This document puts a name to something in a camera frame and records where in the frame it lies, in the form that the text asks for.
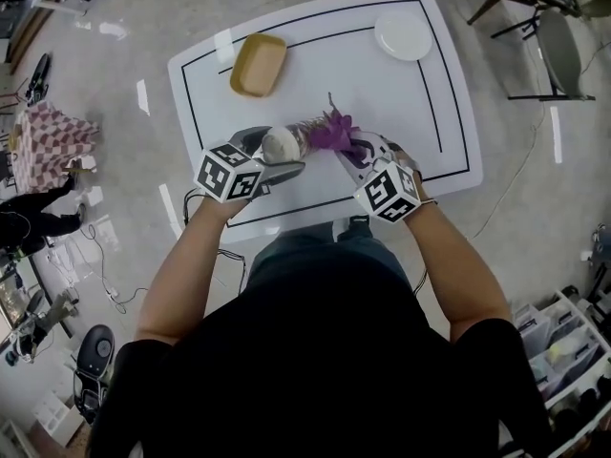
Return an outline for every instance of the black chair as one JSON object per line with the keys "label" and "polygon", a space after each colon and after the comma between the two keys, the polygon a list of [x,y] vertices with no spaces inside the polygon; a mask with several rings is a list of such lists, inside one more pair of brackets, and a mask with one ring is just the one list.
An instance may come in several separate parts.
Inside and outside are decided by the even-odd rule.
{"label": "black chair", "polygon": [[103,324],[89,330],[78,350],[73,377],[74,404],[89,425],[94,422],[106,397],[108,384],[104,377],[114,354],[115,336]]}
{"label": "black chair", "polygon": [[12,178],[11,164],[9,155],[0,154],[0,181],[10,180]]}
{"label": "black chair", "polygon": [[517,29],[528,23],[527,27],[534,29],[537,36],[541,56],[552,89],[551,94],[541,95],[510,95],[510,100],[538,100],[540,102],[567,100],[596,100],[592,95],[585,94],[581,89],[581,59],[575,37],[566,17],[556,10],[545,10],[541,15],[537,12],[530,21],[516,24],[505,31],[497,32],[492,38]]}

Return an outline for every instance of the cable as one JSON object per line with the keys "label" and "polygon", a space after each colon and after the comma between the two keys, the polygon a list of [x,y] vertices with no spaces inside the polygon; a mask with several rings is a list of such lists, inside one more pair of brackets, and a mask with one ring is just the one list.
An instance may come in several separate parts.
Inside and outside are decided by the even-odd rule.
{"label": "cable", "polygon": [[36,355],[32,358],[32,362],[38,358],[41,354],[43,354],[45,351],[47,351],[47,349],[49,349],[51,346],[53,346],[53,343],[55,342],[55,327],[52,327],[51,329],[51,342],[49,343],[49,345],[47,347],[45,347],[44,349],[41,349],[38,353],[36,353]]}
{"label": "cable", "polygon": [[195,194],[198,188],[192,188],[189,190],[184,196],[184,200],[182,201],[182,219],[184,220],[184,225],[186,226],[189,223],[189,200],[195,197],[205,197],[203,194]]}
{"label": "cable", "polygon": [[87,264],[87,266],[89,266],[89,268],[92,270],[92,273],[94,275],[96,275],[101,281],[102,281],[102,286],[104,287],[104,291],[106,292],[106,295],[108,296],[108,298],[111,300],[111,302],[115,305],[115,310],[121,314],[121,315],[125,315],[127,314],[127,308],[125,307],[125,305],[127,305],[129,302],[131,302],[133,299],[136,298],[137,292],[138,290],[147,290],[148,288],[144,288],[144,287],[140,287],[137,288],[134,291],[134,295],[129,298],[127,301],[118,301],[114,296],[113,296],[113,291],[109,290],[109,288],[106,286],[106,281],[108,280],[105,276],[104,276],[104,261],[106,259],[105,255],[104,255],[104,248],[102,248],[102,245],[99,243],[99,241],[96,239],[97,236],[97,232],[95,231],[95,227],[93,224],[89,224],[89,226],[87,227],[87,230],[89,231],[89,235],[87,236],[82,229],[80,229],[80,233],[83,235],[83,237],[87,240],[92,240],[93,242],[95,242],[95,244],[97,244],[97,247],[99,248],[100,253],[102,254],[102,261],[101,261],[101,275],[98,275],[96,273],[96,271],[94,270],[94,268],[89,264],[89,262],[87,261],[87,259],[85,258],[85,255],[83,255],[83,252],[81,251],[80,247],[78,246],[78,243],[71,238],[71,241],[73,242],[74,246],[76,246],[76,249],[78,250],[78,252],[80,253],[80,256],[82,257],[83,261]]}
{"label": "cable", "polygon": [[[72,290],[75,292],[75,294],[76,294],[76,299],[75,299],[75,301],[76,301],[76,302],[80,302],[80,293],[78,292],[78,290],[77,290],[77,289],[76,289],[76,287],[74,286],[74,280],[73,280],[72,278],[70,278],[68,275],[66,275],[66,274],[65,274],[65,273],[62,271],[62,269],[61,269],[61,268],[60,268],[58,265],[56,265],[54,262],[52,262],[52,261],[51,261],[51,259],[52,259],[52,258],[51,258],[51,256],[49,256],[49,257],[48,257],[49,263],[50,263],[50,264],[52,264],[52,265],[53,265],[53,267],[54,267],[54,268],[57,270],[57,272],[59,272],[59,274],[60,274],[60,275],[61,275],[61,276],[64,278],[64,280],[66,280],[66,283],[68,284],[68,286],[66,287],[66,289],[72,289]],[[66,271],[72,271],[72,270],[68,270],[68,269],[66,268],[66,266],[65,266],[65,265],[64,265],[64,269],[65,269]]]}
{"label": "cable", "polygon": [[83,235],[83,238],[88,239],[88,240],[92,240],[95,244],[97,244],[97,247],[99,248],[100,253],[102,254],[102,275],[98,275],[95,270],[93,269],[93,267],[87,262],[87,260],[85,259],[85,257],[83,256],[83,253],[81,252],[80,248],[78,247],[78,244],[76,244],[76,248],[78,249],[78,252],[80,253],[80,256],[83,257],[83,260],[87,263],[87,265],[91,268],[92,272],[102,280],[102,286],[104,287],[104,291],[106,292],[107,295],[111,295],[113,292],[110,291],[108,289],[108,287],[106,286],[106,277],[104,277],[104,260],[106,259],[106,257],[104,256],[104,249],[102,248],[102,245],[97,241],[97,239],[95,238],[96,236],[96,232],[95,232],[95,227],[93,224],[89,224],[87,226],[87,230],[89,231],[89,234],[91,235],[91,237],[89,238],[82,229],[79,229],[80,233]]}
{"label": "cable", "polygon": [[[535,59],[533,57],[533,54],[531,53],[531,49],[530,49],[530,47],[528,45],[526,46],[526,50],[528,51],[528,54],[529,54],[529,56],[531,58],[531,62],[533,63],[533,67],[535,68],[535,72],[536,72],[535,76],[537,78],[537,88],[538,88],[539,94],[541,94],[541,83],[540,83],[539,78],[538,78],[537,63],[536,63],[536,61],[535,61]],[[484,229],[486,229],[486,226],[490,223],[490,221],[492,220],[493,216],[495,215],[496,209],[498,209],[498,206],[505,199],[505,197],[507,197],[507,194],[509,194],[509,191],[511,190],[512,186],[516,182],[517,177],[519,177],[520,173],[522,173],[522,171],[524,171],[524,168],[526,167],[526,163],[528,163],[528,158],[531,157],[532,152],[535,150],[535,146],[537,146],[538,132],[539,132],[540,127],[543,125],[543,122],[545,121],[545,117],[546,116],[547,116],[547,108],[545,107],[545,105],[543,105],[543,115],[541,117],[541,120],[539,121],[537,126],[531,126],[531,130],[533,131],[533,144],[531,145],[531,148],[528,150],[528,153],[526,154],[526,157],[522,161],[522,164],[520,165],[520,167],[517,170],[516,174],[514,175],[512,180],[509,182],[509,185],[505,189],[505,192],[503,192],[503,195],[496,202],[495,206],[493,207],[492,212],[486,218],[486,221],[484,222],[484,224],[481,226],[479,231],[477,231],[475,233],[475,235],[471,238],[471,240],[474,240],[475,238],[477,238],[484,231]]]}
{"label": "cable", "polygon": [[[198,190],[199,188],[192,188],[191,190],[189,190],[185,194],[184,200],[182,201],[182,218],[184,220],[185,226],[189,223],[189,200],[196,197],[206,197],[206,195],[204,194],[196,194],[195,192],[197,192]],[[238,288],[238,295],[240,295],[242,292],[242,285],[244,283],[244,279],[246,278],[246,257],[222,248],[219,248],[219,251],[217,252],[217,256],[218,255],[223,255],[233,261],[242,262],[242,276],[240,278],[240,287]]]}
{"label": "cable", "polygon": [[244,279],[246,278],[246,257],[243,255],[238,255],[237,253],[233,253],[231,251],[227,251],[226,249],[219,249],[219,255],[223,255],[230,260],[241,261],[242,262],[242,277],[240,278],[240,286],[238,287],[238,295],[242,292],[242,285],[244,283]]}
{"label": "cable", "polygon": [[481,226],[479,231],[477,231],[477,233],[475,233],[475,236],[473,236],[471,238],[471,240],[474,240],[475,238],[477,238],[477,236],[479,236],[484,231],[484,229],[486,229],[486,226],[490,223],[490,221],[492,220],[493,216],[495,215],[496,209],[498,208],[500,203],[505,199],[505,197],[507,197],[507,194],[509,194],[509,191],[511,190],[512,186],[516,182],[517,177],[519,177],[519,174],[522,173],[522,171],[524,171],[524,168],[526,167],[526,163],[528,163],[528,158],[531,157],[531,153],[535,150],[535,146],[537,146],[538,129],[541,127],[541,124],[543,123],[543,121],[545,120],[545,116],[547,115],[547,109],[544,109],[544,111],[545,112],[543,114],[543,118],[538,123],[538,125],[533,128],[533,131],[534,131],[535,134],[534,134],[534,137],[533,137],[533,145],[531,146],[531,149],[526,154],[526,157],[522,161],[521,166],[519,167],[519,169],[517,170],[516,174],[514,175],[512,180],[510,181],[509,185],[505,189],[505,192],[500,197],[500,199],[496,202],[495,206],[493,207],[493,211],[490,213],[490,215],[488,216],[488,218],[484,222],[484,225]]}
{"label": "cable", "polygon": [[30,221],[28,220],[28,218],[26,218],[25,216],[22,216],[21,214],[19,214],[18,212],[14,212],[14,211],[10,211],[10,212],[0,212],[0,214],[4,214],[5,216],[8,216],[10,214],[14,214],[15,216],[20,217],[21,219],[23,219],[25,222],[28,223],[28,234],[26,234],[21,240],[25,239],[27,236],[30,235],[30,232],[32,231],[32,225],[30,224]]}
{"label": "cable", "polygon": [[424,284],[427,281],[427,277],[429,276],[429,272],[427,271],[427,269],[424,269],[424,272],[422,272],[422,277],[420,277],[420,281],[418,282],[418,284],[416,285],[416,288],[413,291],[413,295],[416,296],[418,295],[418,292],[420,291],[420,289],[424,286]]}
{"label": "cable", "polygon": [[111,301],[113,301],[115,303],[115,309],[119,314],[127,314],[127,309],[125,308],[125,305],[128,304],[129,302],[131,302],[133,299],[136,298],[137,292],[138,290],[146,290],[148,292],[148,288],[137,288],[136,290],[134,290],[134,295],[129,298],[127,301],[123,301],[123,302],[119,302],[117,299],[115,299],[112,295],[110,296]]}
{"label": "cable", "polygon": [[597,50],[594,51],[594,54],[592,54],[592,58],[590,59],[589,63],[587,64],[587,66],[583,69],[583,71],[581,72],[581,75],[583,75],[585,72],[588,71],[588,69],[590,68],[590,65],[592,64],[592,62],[594,61],[594,58],[596,57],[596,55],[602,51],[604,48],[606,48],[607,46],[609,46],[609,44],[611,44],[611,41],[609,41],[606,44],[603,44],[602,46],[600,46]]}

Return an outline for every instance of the hand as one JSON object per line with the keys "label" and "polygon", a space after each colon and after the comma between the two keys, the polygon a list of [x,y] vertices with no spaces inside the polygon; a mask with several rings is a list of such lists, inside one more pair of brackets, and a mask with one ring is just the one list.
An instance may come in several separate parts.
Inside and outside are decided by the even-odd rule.
{"label": "hand", "polygon": [[[396,142],[392,142],[389,139],[386,139],[383,135],[381,136],[384,141],[389,145],[390,150],[394,154],[396,162],[401,165],[401,159],[405,159],[406,161],[413,160],[410,155],[408,155],[401,146],[399,146]],[[424,191],[424,187],[422,186],[422,175],[419,171],[413,172],[413,181],[416,184],[416,189],[418,190],[418,196],[420,196],[420,200],[427,200],[429,196]]]}
{"label": "hand", "polygon": [[225,224],[239,214],[246,205],[248,205],[248,200],[220,203],[211,197],[206,197],[201,203],[200,210]]}

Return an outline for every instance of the shelf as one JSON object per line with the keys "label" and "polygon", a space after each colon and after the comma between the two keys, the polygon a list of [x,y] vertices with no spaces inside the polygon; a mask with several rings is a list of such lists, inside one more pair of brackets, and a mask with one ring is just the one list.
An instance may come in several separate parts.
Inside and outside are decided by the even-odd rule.
{"label": "shelf", "polygon": [[559,290],[556,291],[556,295],[560,300],[565,301],[569,307],[579,316],[579,318],[583,321],[583,323],[592,331],[592,334],[596,336],[599,340],[600,346],[604,349],[606,353],[611,353],[611,345],[609,342],[600,334],[599,330],[590,322],[590,320],[585,317],[585,314],[581,312],[574,303],[568,300],[568,298]]}
{"label": "shelf", "polygon": [[558,458],[562,453],[566,452],[568,449],[574,446],[583,436],[589,434],[594,429],[596,429],[596,426],[599,425],[600,420],[609,412],[611,412],[611,402],[609,402],[605,407],[603,407],[602,410],[596,415],[596,417],[592,419],[592,421],[590,421],[587,425],[585,425],[585,427],[583,427],[581,431],[578,432],[572,440],[564,443],[564,445],[554,451],[549,456],[549,458]]}
{"label": "shelf", "polygon": [[545,403],[545,408],[550,409],[555,406],[558,402],[564,399],[567,395],[569,395],[576,388],[580,388],[583,384],[588,383],[589,386],[596,388],[596,382],[599,377],[605,374],[605,368],[607,368],[610,363],[609,359],[611,359],[611,353],[605,353],[602,358],[600,358],[596,363],[594,363],[589,370],[587,370],[583,375],[577,378],[573,383],[564,388],[561,392],[556,394],[550,400]]}

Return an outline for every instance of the person in black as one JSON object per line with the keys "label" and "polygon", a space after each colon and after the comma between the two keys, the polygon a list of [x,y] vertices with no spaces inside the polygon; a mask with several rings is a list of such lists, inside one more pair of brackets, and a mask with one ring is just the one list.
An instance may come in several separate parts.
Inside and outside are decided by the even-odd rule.
{"label": "person in black", "polygon": [[64,236],[76,231],[85,215],[84,204],[78,206],[76,214],[69,216],[42,212],[58,198],[68,195],[74,186],[75,178],[69,176],[59,188],[20,195],[0,203],[0,248],[7,253],[21,249],[27,256],[45,246],[44,237]]}
{"label": "person in black", "polygon": [[146,458],[489,458],[499,421],[548,456],[546,410],[501,288],[434,203],[405,223],[449,341],[363,219],[337,242],[330,225],[279,236],[239,297],[204,318],[222,229],[245,205],[206,198],[159,269],[135,341],[117,354],[89,456],[141,446]]}
{"label": "person in black", "polygon": [[17,341],[12,345],[12,349],[5,354],[6,362],[10,366],[15,366],[19,360],[18,355],[27,356],[33,361],[40,344],[53,331],[53,327],[67,317],[74,317],[77,314],[74,307],[77,302],[78,300],[73,302],[70,292],[64,290],[55,297],[46,314],[26,314],[22,316],[22,321],[16,327],[19,331]]}

